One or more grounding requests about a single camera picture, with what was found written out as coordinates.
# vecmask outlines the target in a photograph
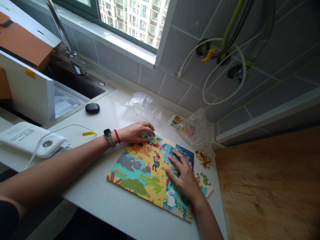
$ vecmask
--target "window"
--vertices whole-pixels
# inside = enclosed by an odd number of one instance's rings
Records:
[[[117,17],[123,18],[123,11],[120,8],[117,8]]]
[[[147,18],[147,7],[145,5],[141,5],[141,17]]]
[[[153,21],[158,21],[158,13],[157,12],[155,12],[155,11],[152,11],[152,20]]]
[[[155,41],[160,40],[162,35],[159,29],[163,29],[170,2],[169,0],[52,1],[153,53],[157,52]],[[151,26],[151,21],[158,23],[157,26]]]
[[[156,33],[156,27],[150,25],[150,31],[149,32],[152,33],[152,34],[155,34]]]
[[[161,19],[161,24],[164,25],[164,22],[166,21],[166,17],[165,16],[162,16],[162,19]]]
[[[123,23],[118,21],[118,28],[123,30]]]
[[[109,18],[109,17],[107,17],[108,18],[108,24],[111,26],[111,27],[113,27],[113,20],[112,20],[112,18]]]
[[[147,26],[147,23],[143,20],[140,20],[140,30],[141,31],[145,31],[146,30],[146,26]]]
[[[153,1],[153,4],[160,7],[161,0],[154,0],[154,1]]]
[[[131,14],[130,14],[130,25],[133,27],[136,26],[136,17],[132,16]]]
[[[107,9],[111,11],[111,4],[107,3]]]
[[[149,37],[149,39],[148,39],[148,44],[150,44],[150,45],[153,44],[153,38]]]

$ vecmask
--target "orange box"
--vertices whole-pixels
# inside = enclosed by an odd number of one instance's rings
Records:
[[[0,67],[0,99],[12,99],[6,72]]]
[[[53,47],[0,12],[0,50],[41,72],[50,60]]]

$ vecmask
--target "black shirt sleeve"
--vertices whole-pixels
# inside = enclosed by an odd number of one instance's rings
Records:
[[[9,239],[19,222],[19,212],[12,203],[0,200],[0,234]]]

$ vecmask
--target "power bank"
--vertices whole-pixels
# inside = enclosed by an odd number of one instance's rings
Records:
[[[28,122],[20,122],[0,133],[0,142],[19,149],[23,152],[33,154],[38,141],[50,131],[35,126]],[[66,138],[56,133],[44,137],[36,156],[39,158],[49,158],[60,149],[60,145]]]

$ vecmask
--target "faucet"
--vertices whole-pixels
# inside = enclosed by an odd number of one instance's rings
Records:
[[[78,75],[84,75],[86,74],[85,70],[88,70],[88,67],[87,65],[82,62],[79,57],[78,57],[78,54],[72,50],[72,47],[71,45],[69,44],[69,40],[68,40],[68,37],[66,35],[66,31],[64,30],[62,24],[61,24],[61,21],[60,21],[60,18],[59,18],[59,15],[58,15],[58,12],[56,10],[56,8],[54,7],[53,3],[51,0],[45,0],[46,1],[46,4],[48,5],[49,7],[49,10],[52,14],[52,17],[53,17],[53,20],[54,22],[56,23],[56,26],[61,34],[61,37],[62,37],[62,40],[64,41],[66,47],[67,47],[67,55],[69,57],[69,60],[74,68],[74,71],[76,72],[76,74]]]

